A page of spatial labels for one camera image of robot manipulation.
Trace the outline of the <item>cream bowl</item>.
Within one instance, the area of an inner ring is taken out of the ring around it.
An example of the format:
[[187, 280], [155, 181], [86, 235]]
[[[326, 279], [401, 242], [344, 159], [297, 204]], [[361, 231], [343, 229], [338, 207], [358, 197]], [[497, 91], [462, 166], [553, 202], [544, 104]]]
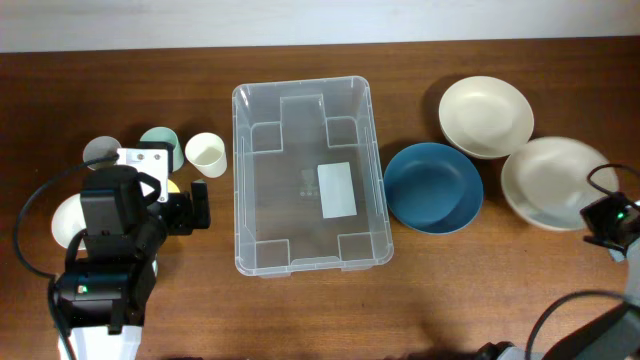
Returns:
[[510, 155], [526, 144], [534, 130], [534, 114], [513, 85], [489, 76], [472, 76], [451, 85], [442, 95], [438, 116], [445, 138], [478, 159]]
[[507, 158], [502, 191], [514, 212], [534, 226], [583, 230], [580, 211], [603, 197], [588, 184], [587, 175], [608, 162], [594, 147], [575, 139], [534, 139]]

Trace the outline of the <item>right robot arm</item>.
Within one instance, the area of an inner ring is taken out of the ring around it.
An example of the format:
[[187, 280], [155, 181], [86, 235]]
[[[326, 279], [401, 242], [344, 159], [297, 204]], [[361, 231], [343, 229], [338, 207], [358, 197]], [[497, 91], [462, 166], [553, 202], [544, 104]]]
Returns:
[[[606, 248], [618, 262], [628, 264], [625, 290], [580, 290], [553, 302], [537, 319], [526, 345], [487, 343], [475, 359], [637, 359], [639, 357], [639, 203], [623, 193], [608, 195], [580, 211], [591, 234], [584, 241]], [[614, 308], [559, 340], [543, 353], [534, 342], [549, 317], [562, 305], [584, 297], [618, 300]]]

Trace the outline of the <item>white small bowl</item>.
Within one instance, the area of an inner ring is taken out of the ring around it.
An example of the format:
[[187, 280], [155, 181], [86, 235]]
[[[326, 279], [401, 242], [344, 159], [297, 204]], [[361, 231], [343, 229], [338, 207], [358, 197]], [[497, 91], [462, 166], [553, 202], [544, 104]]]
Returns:
[[51, 220], [51, 232], [54, 240], [61, 247], [67, 248], [73, 237], [85, 228], [81, 197], [77, 193], [57, 207]]

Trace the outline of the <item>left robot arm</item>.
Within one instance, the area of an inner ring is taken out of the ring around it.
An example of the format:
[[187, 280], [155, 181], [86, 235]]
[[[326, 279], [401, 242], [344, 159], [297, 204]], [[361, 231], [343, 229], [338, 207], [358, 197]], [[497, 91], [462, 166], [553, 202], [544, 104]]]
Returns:
[[47, 302], [63, 359], [132, 359], [157, 280], [157, 253], [170, 236], [211, 224], [208, 187], [161, 195], [156, 178], [116, 165], [89, 174], [80, 191], [84, 229], [72, 238]]

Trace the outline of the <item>dark blue bowl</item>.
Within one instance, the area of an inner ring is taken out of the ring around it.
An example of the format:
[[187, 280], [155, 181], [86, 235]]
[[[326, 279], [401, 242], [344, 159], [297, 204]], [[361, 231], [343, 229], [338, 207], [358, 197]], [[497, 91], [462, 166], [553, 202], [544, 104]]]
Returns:
[[404, 226], [446, 235], [470, 225], [480, 213], [484, 184], [462, 152], [440, 143], [399, 151], [384, 172], [387, 205]]

